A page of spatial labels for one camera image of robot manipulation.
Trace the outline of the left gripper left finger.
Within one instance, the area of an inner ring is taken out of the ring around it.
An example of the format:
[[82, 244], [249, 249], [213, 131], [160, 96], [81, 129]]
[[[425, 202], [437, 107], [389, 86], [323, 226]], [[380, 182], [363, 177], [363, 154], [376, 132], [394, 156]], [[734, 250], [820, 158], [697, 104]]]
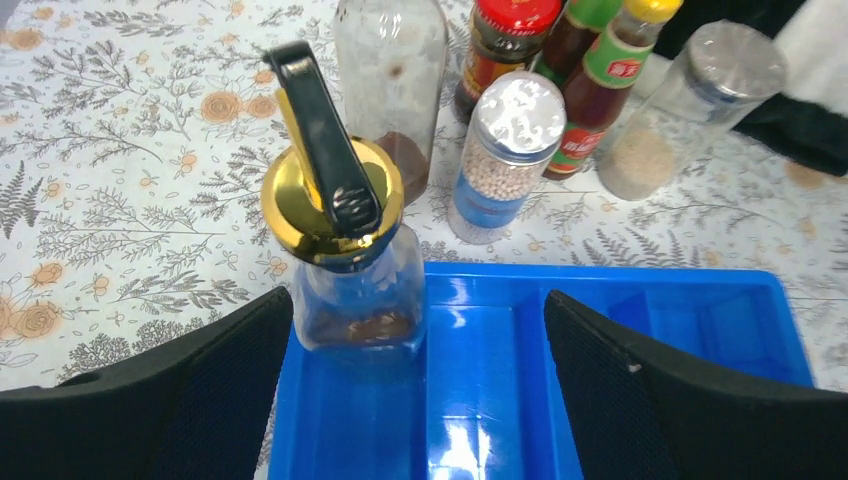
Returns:
[[250, 479], [293, 319], [275, 288], [51, 388], [1, 395], [5, 479]]

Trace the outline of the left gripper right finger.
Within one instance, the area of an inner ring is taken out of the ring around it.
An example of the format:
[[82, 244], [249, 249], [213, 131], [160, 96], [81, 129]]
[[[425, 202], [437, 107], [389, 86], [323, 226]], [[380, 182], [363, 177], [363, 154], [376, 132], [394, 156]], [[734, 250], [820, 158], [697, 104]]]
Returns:
[[847, 396], [732, 370], [560, 292], [544, 324], [587, 479], [843, 479]]

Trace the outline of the blue divided plastic bin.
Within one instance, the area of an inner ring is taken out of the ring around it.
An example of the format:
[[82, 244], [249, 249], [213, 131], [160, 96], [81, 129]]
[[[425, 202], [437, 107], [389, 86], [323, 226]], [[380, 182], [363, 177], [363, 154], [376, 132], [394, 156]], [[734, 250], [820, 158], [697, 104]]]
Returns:
[[543, 307], [559, 290], [748, 374], [812, 386], [786, 295], [753, 270], [430, 262], [414, 358], [291, 344], [272, 479], [578, 479]]

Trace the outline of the glass oil bottle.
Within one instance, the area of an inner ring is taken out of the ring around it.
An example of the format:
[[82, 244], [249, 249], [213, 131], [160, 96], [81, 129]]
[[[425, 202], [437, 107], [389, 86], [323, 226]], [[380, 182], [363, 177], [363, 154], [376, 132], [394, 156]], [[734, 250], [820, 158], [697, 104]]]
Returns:
[[412, 203], [430, 173], [448, 54], [444, 13], [432, 0], [341, 1], [333, 32], [346, 127], [388, 153]]
[[263, 59], [289, 147], [260, 192], [270, 232], [299, 264], [294, 327], [309, 350], [410, 354], [425, 333], [424, 262], [402, 222], [401, 174], [373, 142], [345, 130], [310, 45], [294, 41]]

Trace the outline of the tall glass spice canister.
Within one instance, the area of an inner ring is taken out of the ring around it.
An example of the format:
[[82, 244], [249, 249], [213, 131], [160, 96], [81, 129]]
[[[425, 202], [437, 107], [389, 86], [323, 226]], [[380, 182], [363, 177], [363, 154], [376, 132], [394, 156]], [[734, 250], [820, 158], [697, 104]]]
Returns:
[[620, 199], [648, 198], [787, 78], [784, 54], [758, 30], [728, 20], [700, 26], [597, 160], [600, 182]]

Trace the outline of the metal lid shaker jar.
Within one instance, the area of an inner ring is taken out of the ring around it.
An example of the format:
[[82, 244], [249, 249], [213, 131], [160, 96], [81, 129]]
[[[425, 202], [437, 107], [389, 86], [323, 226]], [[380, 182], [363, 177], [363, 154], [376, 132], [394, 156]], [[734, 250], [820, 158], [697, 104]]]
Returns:
[[503, 236], [558, 151], [566, 124], [559, 87], [540, 74], [510, 72], [482, 93], [448, 203], [457, 237], [488, 244]]

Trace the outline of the sauce bottle yellow cap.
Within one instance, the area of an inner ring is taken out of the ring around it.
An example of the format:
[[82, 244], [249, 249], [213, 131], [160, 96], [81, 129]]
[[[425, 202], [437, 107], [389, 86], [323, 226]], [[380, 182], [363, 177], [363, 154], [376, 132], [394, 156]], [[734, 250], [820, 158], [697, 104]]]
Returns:
[[621, 0], [567, 1], [544, 40], [532, 71], [561, 87], [621, 4]]
[[622, 1], [614, 18], [559, 87], [567, 125], [544, 176], [564, 180], [578, 172], [619, 117], [643, 64], [681, 0]]

